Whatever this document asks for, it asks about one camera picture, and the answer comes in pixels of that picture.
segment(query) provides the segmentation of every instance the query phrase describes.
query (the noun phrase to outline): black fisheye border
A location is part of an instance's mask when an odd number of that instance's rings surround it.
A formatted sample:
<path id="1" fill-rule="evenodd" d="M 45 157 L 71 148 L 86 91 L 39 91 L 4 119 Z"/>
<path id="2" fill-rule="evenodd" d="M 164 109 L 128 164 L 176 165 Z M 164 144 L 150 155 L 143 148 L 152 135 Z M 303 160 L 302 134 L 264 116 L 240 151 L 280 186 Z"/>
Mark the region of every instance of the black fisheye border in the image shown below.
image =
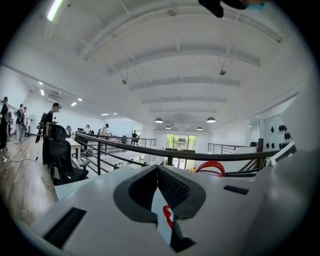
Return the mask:
<path id="1" fill-rule="evenodd" d="M 28 1 L 4 1 L 1 6 L 0 15 L 1 40 L 0 40 L 0 62 L 6 47 L 14 37 L 20 24 L 40 4 L 41 0 Z M 285 1 L 275 0 L 280 8 L 295 23 L 305 41 L 309 45 L 318 65 L 320 63 L 320 39 L 318 35 L 319 24 L 319 1 Z M 275 248 L 269 255 L 297 255 L 312 254 L 318 251 L 317 227 L 320 226 L 320 210 L 317 205 L 320 202 L 319 180 L 317 190 L 314 194 L 312 204 L 300 226 L 284 241 Z M 13 219 L 11 218 L 2 198 L 0 199 L 1 216 L 1 244 L 2 251 L 15 254 L 23 252 L 30 255 L 44 255 L 34 247 L 20 232 Z"/>

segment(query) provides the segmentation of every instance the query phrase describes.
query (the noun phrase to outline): red curved object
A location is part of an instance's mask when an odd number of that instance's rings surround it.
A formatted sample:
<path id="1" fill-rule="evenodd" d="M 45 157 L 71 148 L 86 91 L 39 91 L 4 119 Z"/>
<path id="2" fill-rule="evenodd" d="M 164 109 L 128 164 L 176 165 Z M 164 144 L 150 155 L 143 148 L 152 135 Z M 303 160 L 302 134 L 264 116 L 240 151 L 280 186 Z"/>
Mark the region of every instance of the red curved object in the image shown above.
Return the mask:
<path id="1" fill-rule="evenodd" d="M 202 170 L 204 168 L 207 168 L 207 167 L 216 167 L 220 170 L 221 173 L 217 172 L 217 171 L 214 171 L 214 170 Z M 226 176 L 226 172 L 225 172 L 225 168 L 224 166 L 217 162 L 217 161 L 208 161 L 208 162 L 204 162 L 203 164 L 201 164 L 199 166 L 199 168 L 195 171 L 195 173 L 198 173 L 198 172 L 208 172 L 208 173 L 215 173 L 215 174 L 218 174 L 218 177 L 225 177 Z"/>
<path id="2" fill-rule="evenodd" d="M 166 222 L 168 223 L 168 225 L 170 226 L 171 229 L 173 229 L 174 227 L 174 223 L 172 222 L 172 220 L 170 219 L 171 217 L 171 212 L 168 211 L 168 209 L 170 208 L 169 205 L 165 205 L 163 207 L 163 214 L 164 214 L 164 217 L 166 219 Z"/>

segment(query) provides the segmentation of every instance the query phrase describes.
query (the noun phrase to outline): white tabletop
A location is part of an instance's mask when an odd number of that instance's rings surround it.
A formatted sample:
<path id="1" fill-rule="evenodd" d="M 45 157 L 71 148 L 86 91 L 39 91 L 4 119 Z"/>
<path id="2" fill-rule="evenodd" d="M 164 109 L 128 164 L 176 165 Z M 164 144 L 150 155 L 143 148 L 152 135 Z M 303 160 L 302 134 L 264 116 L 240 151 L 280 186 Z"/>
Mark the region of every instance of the white tabletop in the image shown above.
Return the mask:
<path id="1" fill-rule="evenodd" d="M 72 138 L 66 138 L 65 140 L 70 143 L 71 148 L 77 148 L 77 147 L 81 148 L 81 145 L 75 140 L 73 140 Z"/>

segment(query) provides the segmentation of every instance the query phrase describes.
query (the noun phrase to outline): black rectangular strip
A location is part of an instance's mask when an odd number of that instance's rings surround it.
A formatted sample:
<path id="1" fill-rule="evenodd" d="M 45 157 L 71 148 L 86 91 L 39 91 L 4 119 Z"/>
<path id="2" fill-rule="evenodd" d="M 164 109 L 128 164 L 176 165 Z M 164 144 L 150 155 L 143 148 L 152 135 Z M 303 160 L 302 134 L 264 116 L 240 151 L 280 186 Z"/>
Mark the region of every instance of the black rectangular strip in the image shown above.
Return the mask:
<path id="1" fill-rule="evenodd" d="M 249 192 L 249 189 L 241 188 L 241 187 L 237 187 L 237 186 L 230 186 L 230 185 L 226 185 L 223 189 L 234 192 L 234 193 L 238 193 L 241 195 L 246 195 Z"/>
<path id="2" fill-rule="evenodd" d="M 44 236 L 44 239 L 61 249 L 86 213 L 87 211 L 85 210 L 72 208 L 49 233 Z"/>

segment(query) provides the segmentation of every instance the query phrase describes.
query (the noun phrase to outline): chair armrest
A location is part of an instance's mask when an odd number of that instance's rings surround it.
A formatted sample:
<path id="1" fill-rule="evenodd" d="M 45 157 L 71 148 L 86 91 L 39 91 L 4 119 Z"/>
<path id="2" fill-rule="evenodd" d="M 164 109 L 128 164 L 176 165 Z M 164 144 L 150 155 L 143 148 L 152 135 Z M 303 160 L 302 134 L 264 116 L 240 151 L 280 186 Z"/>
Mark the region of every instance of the chair armrest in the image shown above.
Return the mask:
<path id="1" fill-rule="evenodd" d="M 90 164 L 90 160 L 84 161 L 80 164 L 81 167 L 86 167 L 88 164 Z"/>

